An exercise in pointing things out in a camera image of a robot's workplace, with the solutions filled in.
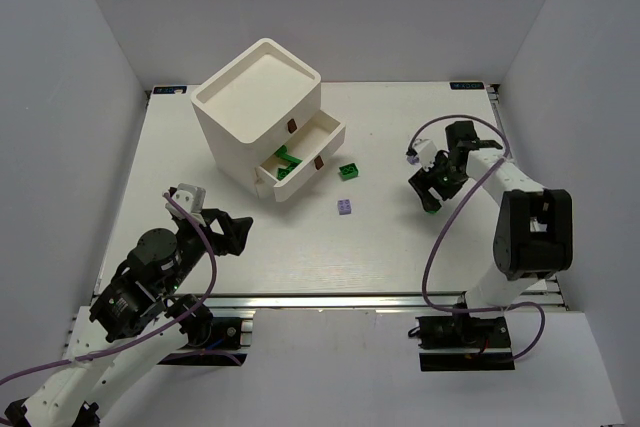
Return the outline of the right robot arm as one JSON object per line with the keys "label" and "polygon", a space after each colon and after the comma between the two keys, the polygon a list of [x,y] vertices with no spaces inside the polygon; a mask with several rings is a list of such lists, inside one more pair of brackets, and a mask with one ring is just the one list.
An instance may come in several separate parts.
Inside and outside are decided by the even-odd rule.
{"label": "right robot arm", "polygon": [[510,144],[500,130],[494,138],[482,139],[475,129],[479,118],[459,114],[445,119],[446,149],[413,137],[406,150],[418,167],[409,184],[425,212],[434,214],[445,201],[461,198],[436,237],[424,272],[431,272],[446,234],[471,197],[486,192],[499,208],[493,261],[455,305],[435,308],[452,315],[498,317],[524,306],[519,297],[533,284],[571,266],[572,198],[564,189],[549,189],[532,180],[514,164]]}

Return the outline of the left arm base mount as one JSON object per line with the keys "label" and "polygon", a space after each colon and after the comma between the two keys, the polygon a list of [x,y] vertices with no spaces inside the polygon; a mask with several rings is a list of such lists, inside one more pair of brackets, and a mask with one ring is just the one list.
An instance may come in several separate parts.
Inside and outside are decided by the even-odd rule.
{"label": "left arm base mount", "polygon": [[213,314],[206,340],[187,344],[162,359],[163,366],[240,367],[251,345],[253,320],[250,317]]}

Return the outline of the dark green lego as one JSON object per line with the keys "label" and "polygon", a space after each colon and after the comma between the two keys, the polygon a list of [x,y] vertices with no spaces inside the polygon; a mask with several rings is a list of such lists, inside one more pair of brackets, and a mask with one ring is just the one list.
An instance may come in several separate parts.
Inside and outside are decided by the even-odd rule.
{"label": "dark green lego", "polygon": [[351,180],[359,176],[359,169],[355,163],[349,163],[339,167],[339,174],[343,181]]}

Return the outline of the green three-hole lego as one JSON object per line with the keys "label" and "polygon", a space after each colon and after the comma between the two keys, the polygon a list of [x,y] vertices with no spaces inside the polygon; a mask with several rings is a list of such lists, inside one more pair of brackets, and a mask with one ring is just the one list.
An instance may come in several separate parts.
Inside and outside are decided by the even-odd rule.
{"label": "green three-hole lego", "polygon": [[296,164],[289,164],[287,167],[279,167],[276,172],[277,180],[281,181],[286,178],[296,167]]}
{"label": "green three-hole lego", "polygon": [[282,145],[280,148],[278,148],[275,152],[275,155],[287,162],[293,163],[295,165],[298,165],[301,163],[301,160],[295,156],[292,156],[291,154],[288,153],[288,149],[285,145]]}

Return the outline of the purple lego with studs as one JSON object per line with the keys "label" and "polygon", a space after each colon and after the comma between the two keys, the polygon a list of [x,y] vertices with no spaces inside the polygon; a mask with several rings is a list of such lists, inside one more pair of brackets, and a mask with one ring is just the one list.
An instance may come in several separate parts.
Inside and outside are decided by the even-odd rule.
{"label": "purple lego with studs", "polygon": [[350,215],[352,206],[349,199],[340,199],[337,201],[337,210],[340,215]]}

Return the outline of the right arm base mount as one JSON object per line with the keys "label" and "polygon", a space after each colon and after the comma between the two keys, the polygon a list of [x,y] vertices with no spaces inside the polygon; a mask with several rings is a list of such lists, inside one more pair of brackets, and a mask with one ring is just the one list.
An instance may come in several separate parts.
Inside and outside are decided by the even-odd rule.
{"label": "right arm base mount", "polygon": [[408,333],[418,341],[422,372],[512,371],[511,338],[504,317],[424,316]]}

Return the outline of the white three-drawer cabinet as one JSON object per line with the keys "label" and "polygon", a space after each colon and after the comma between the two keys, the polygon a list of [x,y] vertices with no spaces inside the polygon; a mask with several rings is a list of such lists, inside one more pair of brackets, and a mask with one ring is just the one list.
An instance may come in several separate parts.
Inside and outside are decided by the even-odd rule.
{"label": "white three-drawer cabinet", "polygon": [[258,197],[256,168],[320,109],[320,84],[314,68],[262,38],[198,86],[191,103],[216,167]]}

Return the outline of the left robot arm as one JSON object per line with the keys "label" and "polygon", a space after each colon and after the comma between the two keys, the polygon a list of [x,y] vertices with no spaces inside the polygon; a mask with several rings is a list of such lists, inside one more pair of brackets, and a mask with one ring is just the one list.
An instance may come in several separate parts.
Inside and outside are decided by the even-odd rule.
{"label": "left robot arm", "polygon": [[50,364],[52,375],[34,394],[10,403],[2,424],[97,426],[119,397],[178,349],[212,355],[225,343],[204,300],[175,293],[203,256],[241,255],[254,221],[219,209],[167,208],[177,228],[141,235],[92,303],[70,357]]}

